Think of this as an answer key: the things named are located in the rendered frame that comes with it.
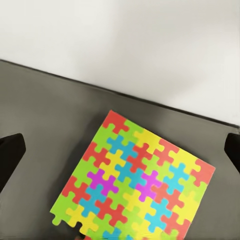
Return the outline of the jigsaw puzzle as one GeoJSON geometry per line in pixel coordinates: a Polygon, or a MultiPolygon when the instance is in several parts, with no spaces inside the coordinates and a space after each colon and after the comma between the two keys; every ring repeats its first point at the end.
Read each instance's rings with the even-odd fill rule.
{"type": "Polygon", "coordinates": [[[75,240],[184,240],[215,167],[110,111],[50,212],[75,240]]]}

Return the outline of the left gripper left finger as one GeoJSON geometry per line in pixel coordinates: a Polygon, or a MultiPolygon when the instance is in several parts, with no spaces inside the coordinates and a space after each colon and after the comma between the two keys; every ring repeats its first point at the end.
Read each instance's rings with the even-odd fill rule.
{"type": "Polygon", "coordinates": [[[0,138],[0,193],[26,153],[22,133],[0,138]]]}

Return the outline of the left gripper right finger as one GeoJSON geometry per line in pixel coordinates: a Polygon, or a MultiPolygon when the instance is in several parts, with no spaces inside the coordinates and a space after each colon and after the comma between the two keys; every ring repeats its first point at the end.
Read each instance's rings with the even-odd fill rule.
{"type": "Polygon", "coordinates": [[[227,135],[224,151],[240,173],[240,134],[230,132],[227,135]]]}

